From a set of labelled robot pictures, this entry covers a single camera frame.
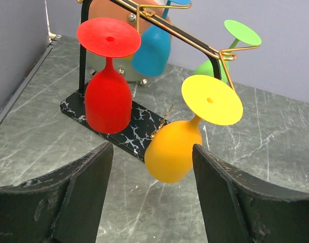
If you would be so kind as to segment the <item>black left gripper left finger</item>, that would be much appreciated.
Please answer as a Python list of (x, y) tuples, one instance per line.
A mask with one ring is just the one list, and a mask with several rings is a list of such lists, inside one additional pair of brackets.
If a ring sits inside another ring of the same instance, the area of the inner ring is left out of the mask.
[(105, 142), (52, 172), (0, 187), (0, 242), (95, 242), (112, 159)]

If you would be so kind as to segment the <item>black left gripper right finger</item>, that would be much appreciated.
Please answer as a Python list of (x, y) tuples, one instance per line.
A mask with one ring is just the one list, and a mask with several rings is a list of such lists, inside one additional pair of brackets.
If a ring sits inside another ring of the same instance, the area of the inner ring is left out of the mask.
[(309, 242), (309, 193), (261, 180), (192, 149), (208, 242)]

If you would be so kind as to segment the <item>yellow wine glass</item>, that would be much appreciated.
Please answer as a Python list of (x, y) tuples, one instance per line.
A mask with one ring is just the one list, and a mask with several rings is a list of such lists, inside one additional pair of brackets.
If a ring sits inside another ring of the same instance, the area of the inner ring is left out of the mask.
[(234, 88), (211, 76), (192, 75), (186, 78), (181, 94), (194, 117), (160, 128), (144, 154), (149, 173), (164, 183), (177, 183), (192, 169), (193, 145), (202, 144), (199, 129), (202, 120), (230, 126), (236, 124), (244, 112)]

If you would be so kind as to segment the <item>green wine glass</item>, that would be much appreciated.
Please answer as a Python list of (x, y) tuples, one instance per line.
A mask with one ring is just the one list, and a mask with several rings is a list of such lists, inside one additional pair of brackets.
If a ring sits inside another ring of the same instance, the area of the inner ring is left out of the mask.
[[(252, 49), (256, 48), (261, 45), (262, 40), (260, 36), (251, 28), (246, 26), (245, 24), (238, 22), (236, 20), (227, 19), (224, 22), (224, 27), (226, 30), (235, 37), (235, 40), (228, 48), (228, 53), (231, 53), (235, 50), (238, 42), (243, 42), (248, 44), (249, 46), (246, 48)], [(203, 62), (199, 65), (193, 75), (207, 75), (207, 76), (214, 76), (213, 66), (210, 60)]]

